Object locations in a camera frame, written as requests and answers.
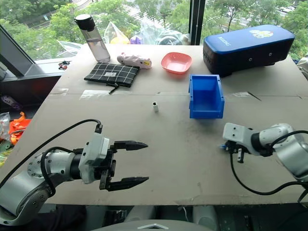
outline window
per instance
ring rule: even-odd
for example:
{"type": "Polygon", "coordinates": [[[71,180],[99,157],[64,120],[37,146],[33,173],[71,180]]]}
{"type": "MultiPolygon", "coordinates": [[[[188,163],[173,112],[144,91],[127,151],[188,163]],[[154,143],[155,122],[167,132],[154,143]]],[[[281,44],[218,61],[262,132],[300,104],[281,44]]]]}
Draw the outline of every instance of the window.
{"type": "Polygon", "coordinates": [[[208,0],[205,3],[200,44],[208,35],[272,24],[295,34],[290,55],[299,60],[308,52],[307,15],[307,0],[208,0]]]}
{"type": "Polygon", "coordinates": [[[73,20],[82,13],[102,37],[111,21],[128,39],[142,31],[144,43],[185,44],[190,0],[2,0],[0,24],[33,60],[67,58],[85,43],[73,20]]]}

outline black bottle cap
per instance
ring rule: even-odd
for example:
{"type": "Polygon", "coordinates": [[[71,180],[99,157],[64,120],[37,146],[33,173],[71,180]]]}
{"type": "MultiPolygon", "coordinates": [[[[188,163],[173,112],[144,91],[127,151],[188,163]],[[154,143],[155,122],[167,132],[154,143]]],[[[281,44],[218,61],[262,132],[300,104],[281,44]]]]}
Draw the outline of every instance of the black bottle cap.
{"type": "Polygon", "coordinates": [[[80,14],[74,18],[74,21],[82,30],[92,31],[95,27],[93,17],[89,14],[80,14]]]}

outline plush toy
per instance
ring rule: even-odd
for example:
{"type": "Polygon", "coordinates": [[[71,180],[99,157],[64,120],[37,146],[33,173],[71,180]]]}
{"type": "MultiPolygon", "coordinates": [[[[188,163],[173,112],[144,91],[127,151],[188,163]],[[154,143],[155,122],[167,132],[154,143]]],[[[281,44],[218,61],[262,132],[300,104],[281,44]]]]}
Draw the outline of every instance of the plush toy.
{"type": "Polygon", "coordinates": [[[126,55],[125,53],[121,53],[117,57],[119,63],[129,66],[138,66],[140,69],[150,69],[152,67],[151,59],[143,58],[141,56],[136,55],[126,55]]]}

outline orange toy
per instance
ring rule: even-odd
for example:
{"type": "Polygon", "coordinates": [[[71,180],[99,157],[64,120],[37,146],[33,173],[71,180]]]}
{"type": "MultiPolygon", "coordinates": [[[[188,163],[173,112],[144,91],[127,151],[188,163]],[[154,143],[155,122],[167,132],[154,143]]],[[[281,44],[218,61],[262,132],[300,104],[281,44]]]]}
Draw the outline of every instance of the orange toy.
{"type": "Polygon", "coordinates": [[[24,130],[31,122],[31,119],[26,119],[25,114],[23,112],[21,112],[20,114],[21,117],[19,119],[15,119],[12,122],[10,122],[11,142],[14,145],[16,145],[17,141],[19,141],[24,130]]]}

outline navy blue box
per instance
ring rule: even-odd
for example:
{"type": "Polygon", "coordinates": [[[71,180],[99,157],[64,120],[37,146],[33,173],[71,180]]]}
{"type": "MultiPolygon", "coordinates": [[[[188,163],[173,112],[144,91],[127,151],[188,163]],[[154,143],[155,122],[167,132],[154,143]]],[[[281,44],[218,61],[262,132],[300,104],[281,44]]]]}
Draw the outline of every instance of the navy blue box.
{"type": "Polygon", "coordinates": [[[203,60],[212,74],[220,77],[255,66],[284,60],[294,34],[279,26],[262,25],[204,39],[203,60]]]}

